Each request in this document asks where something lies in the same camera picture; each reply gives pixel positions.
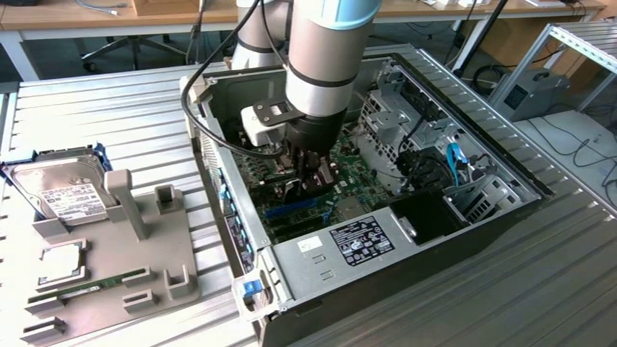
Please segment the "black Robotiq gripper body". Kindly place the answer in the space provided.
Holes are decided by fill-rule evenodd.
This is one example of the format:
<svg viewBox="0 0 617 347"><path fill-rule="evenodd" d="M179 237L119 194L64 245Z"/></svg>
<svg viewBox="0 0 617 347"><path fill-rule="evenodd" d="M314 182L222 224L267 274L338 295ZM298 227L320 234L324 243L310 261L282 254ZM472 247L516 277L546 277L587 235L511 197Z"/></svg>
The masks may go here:
<svg viewBox="0 0 617 347"><path fill-rule="evenodd" d="M311 116L290 112L286 124L284 148L291 158L302 154L324 158L330 155L344 125L347 110L330 116Z"/></svg>

